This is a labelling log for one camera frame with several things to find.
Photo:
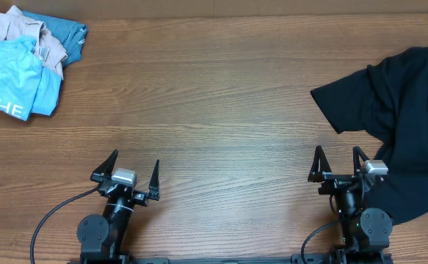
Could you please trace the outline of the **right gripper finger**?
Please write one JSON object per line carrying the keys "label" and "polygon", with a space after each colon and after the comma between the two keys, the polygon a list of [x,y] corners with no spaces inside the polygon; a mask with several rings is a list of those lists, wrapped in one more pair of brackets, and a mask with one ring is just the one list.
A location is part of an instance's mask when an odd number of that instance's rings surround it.
{"label": "right gripper finger", "polygon": [[311,166],[310,176],[328,176],[332,174],[332,170],[324,154],[324,150],[321,145],[318,145],[315,149],[313,163]]}
{"label": "right gripper finger", "polygon": [[359,146],[355,146],[352,148],[352,154],[354,173],[367,172],[365,162],[369,159],[369,157],[362,151]]}

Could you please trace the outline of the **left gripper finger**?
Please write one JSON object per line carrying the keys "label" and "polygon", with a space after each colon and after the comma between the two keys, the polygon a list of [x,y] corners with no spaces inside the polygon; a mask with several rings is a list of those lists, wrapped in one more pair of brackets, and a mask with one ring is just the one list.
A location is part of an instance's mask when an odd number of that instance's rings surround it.
{"label": "left gripper finger", "polygon": [[114,149],[112,154],[93,171],[93,176],[110,177],[112,175],[112,171],[114,169],[117,157],[118,150]]}
{"label": "left gripper finger", "polygon": [[153,173],[150,178],[150,183],[148,187],[150,191],[159,190],[159,159],[156,160],[156,164],[153,168]]}

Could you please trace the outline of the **black t-shirt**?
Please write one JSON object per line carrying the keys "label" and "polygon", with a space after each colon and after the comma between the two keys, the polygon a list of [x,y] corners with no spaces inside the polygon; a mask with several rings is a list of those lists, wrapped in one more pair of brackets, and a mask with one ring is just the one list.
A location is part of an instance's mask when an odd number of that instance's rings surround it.
{"label": "black t-shirt", "polygon": [[311,90],[336,133],[366,131],[388,168],[366,204],[403,224],[428,212],[428,47],[413,47]]}

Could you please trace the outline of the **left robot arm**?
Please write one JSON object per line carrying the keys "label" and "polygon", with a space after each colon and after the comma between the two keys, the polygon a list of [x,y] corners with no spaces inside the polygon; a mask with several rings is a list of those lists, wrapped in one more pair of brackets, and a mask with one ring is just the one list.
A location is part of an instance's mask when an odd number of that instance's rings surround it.
{"label": "left robot arm", "polygon": [[103,213],[84,217],[77,227],[80,263],[135,263],[134,257],[122,250],[134,207],[147,207],[151,200],[160,199],[159,162],[155,163],[148,191],[144,192],[136,190],[135,171],[115,168],[117,156],[118,151],[114,150],[90,176],[106,204]]}

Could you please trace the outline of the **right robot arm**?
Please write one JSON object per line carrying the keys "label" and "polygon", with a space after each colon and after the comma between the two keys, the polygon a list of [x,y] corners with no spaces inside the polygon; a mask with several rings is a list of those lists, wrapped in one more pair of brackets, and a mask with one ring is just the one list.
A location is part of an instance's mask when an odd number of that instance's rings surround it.
{"label": "right robot arm", "polygon": [[[381,160],[371,160],[358,147],[352,149],[353,168],[351,175],[332,172],[324,150],[315,149],[308,181],[320,183],[320,195],[329,196],[331,210],[338,219],[313,231],[302,243],[300,258],[303,263],[392,263],[389,254],[389,236],[393,230],[393,219],[382,209],[371,208],[365,202],[365,194],[381,183],[388,168]],[[307,257],[305,247],[317,233],[340,226],[342,244],[331,246],[330,251],[318,257]]]}

